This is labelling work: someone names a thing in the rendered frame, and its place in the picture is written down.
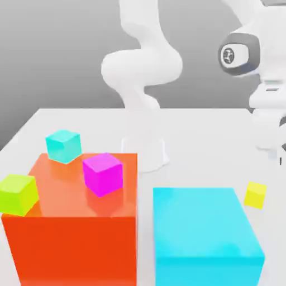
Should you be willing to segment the large cyan box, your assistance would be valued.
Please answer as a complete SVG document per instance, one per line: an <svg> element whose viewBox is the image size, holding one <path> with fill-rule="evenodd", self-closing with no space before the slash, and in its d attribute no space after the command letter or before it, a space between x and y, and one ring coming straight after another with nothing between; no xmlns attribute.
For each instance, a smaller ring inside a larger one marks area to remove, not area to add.
<svg viewBox="0 0 286 286"><path fill-rule="evenodd" d="M265 255L232 188L154 188L155 286L258 286Z"/></svg>

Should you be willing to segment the small lime green cube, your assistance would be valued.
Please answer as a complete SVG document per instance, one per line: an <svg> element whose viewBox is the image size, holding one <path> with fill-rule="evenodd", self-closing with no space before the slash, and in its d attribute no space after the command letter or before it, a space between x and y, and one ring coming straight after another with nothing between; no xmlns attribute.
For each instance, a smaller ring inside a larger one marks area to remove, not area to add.
<svg viewBox="0 0 286 286"><path fill-rule="evenodd" d="M0 181L0 213L25 216L38 200L34 176L9 174Z"/></svg>

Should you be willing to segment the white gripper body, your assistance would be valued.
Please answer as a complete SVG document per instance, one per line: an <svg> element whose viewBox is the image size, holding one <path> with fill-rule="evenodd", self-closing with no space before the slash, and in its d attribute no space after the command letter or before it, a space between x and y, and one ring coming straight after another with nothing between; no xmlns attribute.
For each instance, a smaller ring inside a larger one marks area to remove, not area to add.
<svg viewBox="0 0 286 286"><path fill-rule="evenodd" d="M255 146L275 150L278 146L280 113L275 109L255 109L252 113Z"/></svg>

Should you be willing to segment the small yellow cube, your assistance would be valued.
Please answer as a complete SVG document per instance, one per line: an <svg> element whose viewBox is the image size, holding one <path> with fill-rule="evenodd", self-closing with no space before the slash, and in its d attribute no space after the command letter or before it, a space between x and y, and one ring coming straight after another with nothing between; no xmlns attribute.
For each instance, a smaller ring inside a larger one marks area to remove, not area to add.
<svg viewBox="0 0 286 286"><path fill-rule="evenodd" d="M262 209L266 190L267 186L264 184L249 182L246 189L244 205Z"/></svg>

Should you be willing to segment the small magenta cube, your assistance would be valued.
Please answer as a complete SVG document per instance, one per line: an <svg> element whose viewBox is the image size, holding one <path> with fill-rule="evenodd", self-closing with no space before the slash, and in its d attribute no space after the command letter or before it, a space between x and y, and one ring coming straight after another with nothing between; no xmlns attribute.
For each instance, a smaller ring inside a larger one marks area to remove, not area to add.
<svg viewBox="0 0 286 286"><path fill-rule="evenodd" d="M123 163L109 153L83 160L85 185L97 196L103 197L123 187Z"/></svg>

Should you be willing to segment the large orange box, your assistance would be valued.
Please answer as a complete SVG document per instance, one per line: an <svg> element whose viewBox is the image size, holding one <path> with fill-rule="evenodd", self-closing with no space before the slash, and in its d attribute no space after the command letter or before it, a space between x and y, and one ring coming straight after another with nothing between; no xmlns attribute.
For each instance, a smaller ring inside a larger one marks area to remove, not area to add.
<svg viewBox="0 0 286 286"><path fill-rule="evenodd" d="M21 286L136 286L137 156L117 154L123 188L97 197L83 154L68 165L41 154L30 170L39 201L1 218Z"/></svg>

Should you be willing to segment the small turquoise cube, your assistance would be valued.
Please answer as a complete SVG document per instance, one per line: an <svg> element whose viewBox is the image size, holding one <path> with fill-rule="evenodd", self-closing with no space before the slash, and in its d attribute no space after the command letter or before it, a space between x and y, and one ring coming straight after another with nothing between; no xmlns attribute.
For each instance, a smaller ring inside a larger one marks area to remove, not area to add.
<svg viewBox="0 0 286 286"><path fill-rule="evenodd" d="M69 164L82 154L80 134L69 130L58 130L45 138L49 159Z"/></svg>

